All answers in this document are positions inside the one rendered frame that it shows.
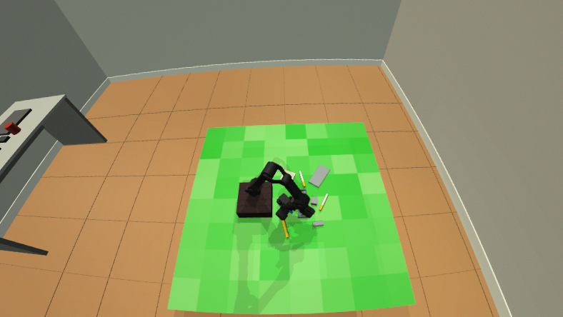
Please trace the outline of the grey keyboard with white letter keys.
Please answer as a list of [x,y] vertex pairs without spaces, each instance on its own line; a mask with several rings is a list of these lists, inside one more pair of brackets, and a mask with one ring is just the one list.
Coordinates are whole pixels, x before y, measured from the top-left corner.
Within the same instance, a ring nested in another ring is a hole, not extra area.
[[[307,190],[306,189],[300,189],[302,193],[307,194]],[[302,213],[300,213],[300,210],[298,209],[298,218],[307,218],[306,216],[304,216]]]

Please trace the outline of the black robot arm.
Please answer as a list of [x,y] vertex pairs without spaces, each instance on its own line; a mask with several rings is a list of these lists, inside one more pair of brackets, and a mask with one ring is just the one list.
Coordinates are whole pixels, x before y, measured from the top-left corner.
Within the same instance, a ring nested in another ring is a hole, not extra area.
[[[277,169],[280,170],[283,175],[281,180],[273,179]],[[314,215],[315,210],[309,206],[311,198],[307,194],[302,193],[299,187],[293,181],[292,176],[286,173],[282,166],[274,163],[273,161],[267,162],[261,174],[257,178],[253,178],[249,182],[248,186],[245,188],[245,191],[249,194],[249,197],[259,198],[260,190],[265,181],[268,181],[270,183],[280,183],[292,195],[292,199],[290,200],[289,197],[285,193],[283,193],[277,199],[277,203],[279,205],[283,205],[283,207],[285,207],[287,203],[290,202],[292,209],[299,209],[300,213],[302,213],[307,218],[311,218]]]

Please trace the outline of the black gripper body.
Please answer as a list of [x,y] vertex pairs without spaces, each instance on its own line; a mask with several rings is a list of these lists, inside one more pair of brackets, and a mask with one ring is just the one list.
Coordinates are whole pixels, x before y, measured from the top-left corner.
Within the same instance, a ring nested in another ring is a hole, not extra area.
[[290,202],[287,203],[287,205],[283,208],[283,209],[279,209],[275,214],[282,220],[284,221],[287,218],[287,214],[290,211],[296,211],[296,209],[292,209],[290,206]]

